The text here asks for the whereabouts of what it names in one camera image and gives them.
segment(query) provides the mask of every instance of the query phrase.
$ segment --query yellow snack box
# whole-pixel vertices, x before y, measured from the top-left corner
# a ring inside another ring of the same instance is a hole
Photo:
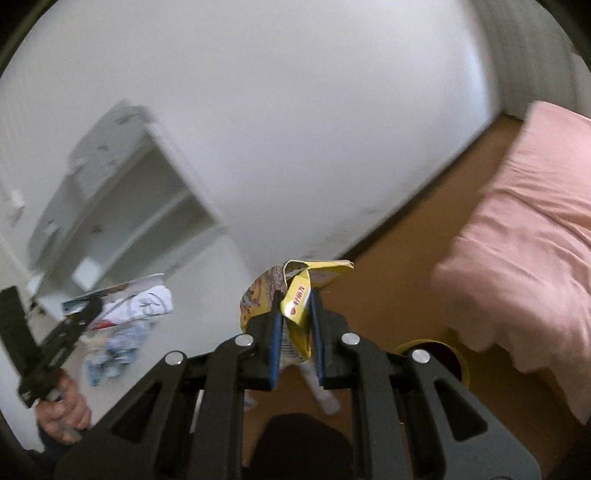
[[[284,294],[281,311],[286,318],[281,339],[282,364],[297,364],[312,355],[311,327],[307,302],[312,288],[328,285],[343,273],[353,270],[348,260],[329,262],[290,260],[276,265],[258,277],[242,296],[240,326],[271,310],[275,290]]]

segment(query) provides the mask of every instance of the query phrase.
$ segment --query wooden floor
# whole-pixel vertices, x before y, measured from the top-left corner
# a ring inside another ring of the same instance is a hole
[[[470,389],[537,457],[545,473],[553,468],[582,427],[537,375],[523,375],[500,348],[474,353],[444,326],[446,312],[430,289],[430,273],[480,201],[479,189],[498,168],[521,122],[500,117],[414,206],[361,255],[355,272],[327,288],[325,306],[344,314],[351,328],[382,349],[412,339],[432,338],[456,346],[466,357]],[[296,369],[287,369],[279,388],[254,393],[259,406],[245,414],[244,459],[274,415],[305,412],[350,435],[348,394],[338,392],[342,413],[322,414]]]

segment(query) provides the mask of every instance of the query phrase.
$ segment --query human hand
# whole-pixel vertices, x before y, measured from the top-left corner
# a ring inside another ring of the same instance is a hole
[[[64,423],[76,430],[84,430],[90,425],[92,412],[86,399],[78,390],[78,385],[66,372],[62,371],[59,381],[62,399],[60,401],[41,400],[35,406],[35,416],[41,428],[58,442],[70,445],[76,439],[60,424]]]

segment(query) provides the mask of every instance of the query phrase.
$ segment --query pink bedding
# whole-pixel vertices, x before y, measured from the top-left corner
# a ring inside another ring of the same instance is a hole
[[[535,103],[433,285],[449,326],[515,367],[552,369],[577,418],[591,416],[591,121]]]

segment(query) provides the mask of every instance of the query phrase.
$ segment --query silver screw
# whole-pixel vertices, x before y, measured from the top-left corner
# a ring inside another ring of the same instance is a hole
[[[431,355],[426,350],[413,350],[411,353],[413,360],[418,364],[426,364],[430,359]]]
[[[180,365],[183,359],[184,355],[179,351],[169,352],[164,357],[164,361],[169,365]]]
[[[343,334],[340,341],[345,345],[357,345],[361,341],[361,338],[355,332],[347,332]]]
[[[251,346],[255,342],[255,339],[252,337],[252,335],[243,333],[242,335],[238,335],[234,339],[234,342],[236,342],[238,346]]]

